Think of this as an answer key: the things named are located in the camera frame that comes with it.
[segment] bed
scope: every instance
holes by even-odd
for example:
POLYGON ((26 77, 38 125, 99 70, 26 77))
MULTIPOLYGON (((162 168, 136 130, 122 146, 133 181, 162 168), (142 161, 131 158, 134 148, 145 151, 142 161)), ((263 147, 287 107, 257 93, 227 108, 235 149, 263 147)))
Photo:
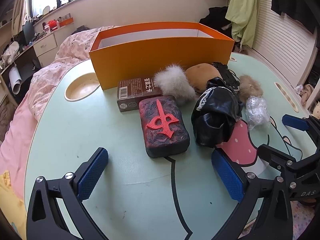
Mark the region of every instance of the bed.
MULTIPOLYGON (((24 181, 28 153, 37 123, 59 81, 79 62, 89 59, 89 49, 101 27, 69 36, 60 46, 54 62, 33 76, 30 89, 17 108, 0 147, 0 208, 22 239, 26 239, 24 181)), ((294 237, 297 239, 314 216, 314 210, 292 202, 294 237)))

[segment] white fluffy object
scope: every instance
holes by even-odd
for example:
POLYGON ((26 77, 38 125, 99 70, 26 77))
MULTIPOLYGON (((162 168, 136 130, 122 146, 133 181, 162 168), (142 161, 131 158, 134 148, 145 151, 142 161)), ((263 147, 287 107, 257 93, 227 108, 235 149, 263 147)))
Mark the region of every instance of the white fluffy object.
POLYGON ((169 65, 164 71, 158 72, 154 77, 155 84, 160 87, 163 95, 175 97, 178 105, 196 97, 196 92, 179 65, 169 65))

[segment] brown card box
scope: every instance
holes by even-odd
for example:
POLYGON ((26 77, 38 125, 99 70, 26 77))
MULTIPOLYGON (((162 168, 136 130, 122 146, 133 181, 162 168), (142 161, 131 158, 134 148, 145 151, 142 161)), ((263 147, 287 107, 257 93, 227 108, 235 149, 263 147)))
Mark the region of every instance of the brown card box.
POLYGON ((161 96, 152 78, 134 78, 118 83, 117 104, 120 112, 139 109, 143 99, 161 96))

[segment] blue gripper pad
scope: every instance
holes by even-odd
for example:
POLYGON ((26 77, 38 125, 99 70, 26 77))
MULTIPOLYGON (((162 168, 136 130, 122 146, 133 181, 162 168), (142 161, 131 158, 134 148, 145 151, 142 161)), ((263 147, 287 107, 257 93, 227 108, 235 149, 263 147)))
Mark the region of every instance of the blue gripper pad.
POLYGON ((309 129, 309 125, 304 119, 288 114, 285 114, 282 117, 282 123, 286 126, 298 129, 300 131, 306 131, 309 129))
POLYGON ((102 172, 108 164, 108 151, 103 149, 93 160, 86 172, 78 182, 79 201, 86 200, 90 197, 94 187, 96 186, 102 172))
POLYGON ((230 197, 240 203, 244 197, 243 184, 229 165, 228 161, 219 153, 219 151, 214 150, 211 155, 211 162, 224 186, 227 188, 230 197))

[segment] white closet door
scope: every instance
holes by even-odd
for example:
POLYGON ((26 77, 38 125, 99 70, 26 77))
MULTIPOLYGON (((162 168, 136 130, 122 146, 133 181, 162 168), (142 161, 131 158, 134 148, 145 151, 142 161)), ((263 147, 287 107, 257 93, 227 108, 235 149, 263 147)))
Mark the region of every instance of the white closet door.
POLYGON ((315 60, 316 33, 287 15, 276 14, 271 1, 260 0, 252 48, 296 87, 306 80, 315 60))

